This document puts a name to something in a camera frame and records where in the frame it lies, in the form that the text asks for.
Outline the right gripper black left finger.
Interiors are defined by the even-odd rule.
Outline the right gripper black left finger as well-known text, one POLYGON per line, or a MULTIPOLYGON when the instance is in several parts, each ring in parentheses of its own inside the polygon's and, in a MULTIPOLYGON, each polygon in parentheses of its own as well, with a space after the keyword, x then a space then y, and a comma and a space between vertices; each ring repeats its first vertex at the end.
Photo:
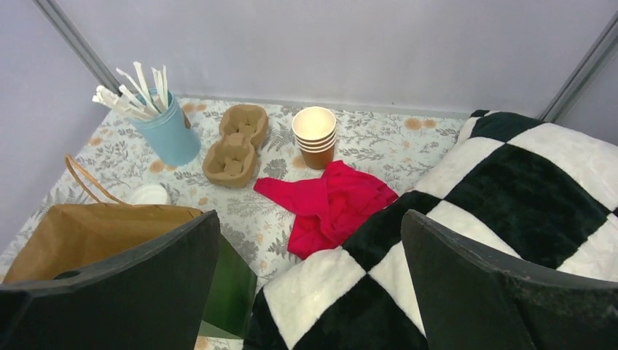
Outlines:
POLYGON ((208 211, 51 280, 1 286, 3 349, 192 349, 219 255, 208 211))

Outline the stack of brown paper cups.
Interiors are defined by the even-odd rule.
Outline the stack of brown paper cups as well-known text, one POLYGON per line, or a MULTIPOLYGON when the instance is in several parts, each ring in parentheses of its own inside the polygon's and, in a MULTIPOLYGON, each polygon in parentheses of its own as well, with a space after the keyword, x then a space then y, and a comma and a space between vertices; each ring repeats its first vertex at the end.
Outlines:
POLYGON ((292 119, 292 131, 308 168, 324 170, 333 161, 337 121, 329 109, 311 106, 300 110, 292 119))

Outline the white plastic cup lid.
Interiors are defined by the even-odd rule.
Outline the white plastic cup lid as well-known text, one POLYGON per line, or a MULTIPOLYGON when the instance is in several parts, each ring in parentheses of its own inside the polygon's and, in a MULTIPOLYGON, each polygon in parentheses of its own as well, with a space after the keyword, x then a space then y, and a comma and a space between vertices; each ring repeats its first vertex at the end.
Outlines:
POLYGON ((145 184, 135 189, 127 202, 132 205, 171 205, 171 197, 161 184, 145 184))

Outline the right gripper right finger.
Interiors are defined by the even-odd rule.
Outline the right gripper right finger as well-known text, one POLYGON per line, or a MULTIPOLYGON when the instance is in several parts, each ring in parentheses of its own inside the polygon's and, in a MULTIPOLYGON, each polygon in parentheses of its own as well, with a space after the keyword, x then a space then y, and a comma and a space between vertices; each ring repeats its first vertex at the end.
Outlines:
POLYGON ((402 243, 431 349, 615 349, 617 284, 545 268, 408 211, 402 243))

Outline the brown cardboard cup carrier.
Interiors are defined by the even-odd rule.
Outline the brown cardboard cup carrier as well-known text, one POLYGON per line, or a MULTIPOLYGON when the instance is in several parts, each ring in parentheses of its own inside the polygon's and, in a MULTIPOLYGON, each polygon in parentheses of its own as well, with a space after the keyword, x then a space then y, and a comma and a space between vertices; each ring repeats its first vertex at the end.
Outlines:
POLYGON ((207 180, 227 188, 244 188, 256 170, 268 122, 267 112, 257 105, 239 104, 226 110, 219 124, 221 138, 211 145, 203 161, 207 180))

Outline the green brown paper bag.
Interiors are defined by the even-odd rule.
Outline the green brown paper bag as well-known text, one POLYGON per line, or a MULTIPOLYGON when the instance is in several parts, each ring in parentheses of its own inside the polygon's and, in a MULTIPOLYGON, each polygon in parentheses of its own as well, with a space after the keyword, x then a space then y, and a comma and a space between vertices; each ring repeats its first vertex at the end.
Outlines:
MULTIPOLYGON (((52 205, 1 286, 54 279, 158 238, 205 213, 186 206, 130 205, 113 195, 91 204, 52 205)), ((241 339, 249 325, 257 277, 223 236, 221 223, 220 230, 219 255, 197 336, 241 339)))

